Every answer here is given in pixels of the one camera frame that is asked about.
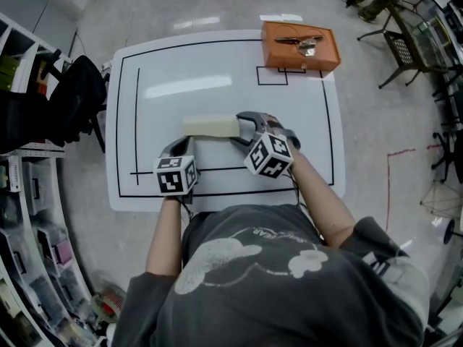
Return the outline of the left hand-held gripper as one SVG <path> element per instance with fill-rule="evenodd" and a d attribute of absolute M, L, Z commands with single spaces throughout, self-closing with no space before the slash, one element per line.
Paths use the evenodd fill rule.
<path fill-rule="evenodd" d="M 168 144 L 153 163 L 161 196 L 188 195 L 200 172 L 195 158 L 195 138 L 181 137 Z"/>

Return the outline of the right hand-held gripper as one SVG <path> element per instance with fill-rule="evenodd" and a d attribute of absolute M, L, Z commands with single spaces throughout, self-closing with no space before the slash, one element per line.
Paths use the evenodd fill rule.
<path fill-rule="evenodd" d="M 283 128 L 279 120 L 267 113 L 254 111 L 239 112 L 239 120 L 250 121 L 255 126 L 253 140 L 230 137 L 229 141 L 237 148 L 249 148 L 244 165 L 257 176 L 278 178 L 293 164 L 289 144 L 297 150 L 300 141 L 291 129 Z"/>

